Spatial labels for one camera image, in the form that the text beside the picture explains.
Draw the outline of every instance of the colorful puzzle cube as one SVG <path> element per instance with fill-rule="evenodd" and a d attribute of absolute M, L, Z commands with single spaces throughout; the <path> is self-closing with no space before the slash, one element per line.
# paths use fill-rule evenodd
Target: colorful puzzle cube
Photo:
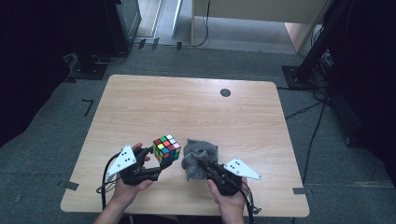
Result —
<path fill-rule="evenodd" d="M 181 147 L 172 135 L 168 134 L 153 143 L 153 154 L 159 163 L 178 159 Z"/>

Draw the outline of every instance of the crumpled gray towel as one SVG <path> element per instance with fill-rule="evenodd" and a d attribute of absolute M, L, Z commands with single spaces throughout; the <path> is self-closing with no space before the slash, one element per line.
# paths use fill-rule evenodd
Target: crumpled gray towel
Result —
<path fill-rule="evenodd" d="M 207 162 L 218 162 L 218 147 L 200 140 L 187 139 L 187 145 L 184 146 L 184 158 L 181 161 L 181 167 L 186 170 L 187 180 L 206 179 L 206 171 L 198 164 L 199 160 Z"/>

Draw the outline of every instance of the wooden desk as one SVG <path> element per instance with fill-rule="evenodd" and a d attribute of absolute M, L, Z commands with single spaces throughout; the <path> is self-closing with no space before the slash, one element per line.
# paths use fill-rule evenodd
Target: wooden desk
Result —
<path fill-rule="evenodd" d="M 231 96 L 223 97 L 220 90 Z M 183 77 L 112 76 L 93 118 L 61 207 L 68 212 L 100 212 L 101 184 L 107 161 L 126 144 L 152 141 L 172 134 L 219 147 L 219 163 L 238 157 L 262 175 L 249 179 L 258 217 L 306 217 L 305 195 L 296 195 L 302 181 L 282 107 L 271 82 Z M 186 180 L 182 153 L 163 170 L 149 189 L 127 209 L 137 214 L 218 215 L 205 180 Z M 158 166 L 154 157 L 147 167 Z M 112 191 L 107 194 L 108 200 Z"/>
<path fill-rule="evenodd" d="M 285 22 L 291 43 L 300 52 L 332 0 L 211 0 L 209 17 Z M 191 44 L 195 17 L 206 16 L 208 0 L 192 0 Z"/>

